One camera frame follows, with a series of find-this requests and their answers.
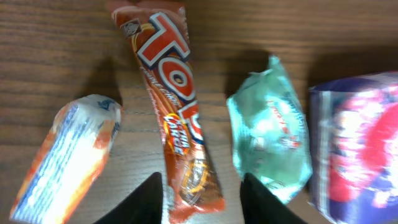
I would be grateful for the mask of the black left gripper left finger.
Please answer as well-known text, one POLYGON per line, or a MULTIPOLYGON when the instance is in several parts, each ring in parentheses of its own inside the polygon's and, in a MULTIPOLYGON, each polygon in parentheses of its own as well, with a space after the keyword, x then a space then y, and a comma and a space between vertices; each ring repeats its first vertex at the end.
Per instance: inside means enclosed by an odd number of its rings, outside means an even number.
POLYGON ((154 172, 94 224, 161 224, 163 197, 162 175, 154 172))

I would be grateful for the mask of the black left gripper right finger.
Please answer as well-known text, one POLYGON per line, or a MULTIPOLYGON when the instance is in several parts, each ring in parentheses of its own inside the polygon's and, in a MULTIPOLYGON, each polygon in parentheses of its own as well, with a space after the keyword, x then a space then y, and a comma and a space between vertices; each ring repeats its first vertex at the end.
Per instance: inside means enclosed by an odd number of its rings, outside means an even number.
POLYGON ((245 224, 307 224, 251 173, 241 182, 240 200, 245 224))

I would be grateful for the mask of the green snack packet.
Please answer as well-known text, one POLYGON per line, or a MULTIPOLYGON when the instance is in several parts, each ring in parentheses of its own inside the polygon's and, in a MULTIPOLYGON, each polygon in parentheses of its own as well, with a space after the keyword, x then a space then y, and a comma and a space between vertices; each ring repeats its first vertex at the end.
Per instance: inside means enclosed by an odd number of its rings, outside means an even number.
POLYGON ((289 203, 309 180, 312 165, 307 121, 279 58, 271 55, 267 70, 251 72, 226 105, 236 172, 251 173, 289 203))

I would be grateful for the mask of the orange white tissue pack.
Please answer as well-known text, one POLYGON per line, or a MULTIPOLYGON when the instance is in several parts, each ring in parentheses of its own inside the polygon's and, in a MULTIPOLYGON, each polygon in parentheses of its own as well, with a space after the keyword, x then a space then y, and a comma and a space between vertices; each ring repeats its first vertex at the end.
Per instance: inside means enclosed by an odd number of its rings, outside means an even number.
POLYGON ((102 173, 123 108, 103 95, 66 104, 54 118, 11 208, 22 223, 66 223, 102 173))

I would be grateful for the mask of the pink purple liner pack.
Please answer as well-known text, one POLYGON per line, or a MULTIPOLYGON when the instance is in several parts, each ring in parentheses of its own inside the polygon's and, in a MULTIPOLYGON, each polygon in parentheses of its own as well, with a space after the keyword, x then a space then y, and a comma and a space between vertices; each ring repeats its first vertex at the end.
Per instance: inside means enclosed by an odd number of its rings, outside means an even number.
POLYGON ((332 223, 397 220, 397 73, 310 89, 312 205, 332 223))

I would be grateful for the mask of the orange chocolate bar wrapper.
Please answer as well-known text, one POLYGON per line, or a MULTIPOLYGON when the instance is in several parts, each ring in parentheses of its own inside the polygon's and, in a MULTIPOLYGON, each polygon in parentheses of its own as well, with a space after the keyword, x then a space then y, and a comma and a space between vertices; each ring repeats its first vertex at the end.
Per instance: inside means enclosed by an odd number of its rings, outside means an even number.
POLYGON ((224 210, 199 123, 183 4, 109 1, 107 7, 137 58, 154 107, 167 171, 169 222, 224 210))

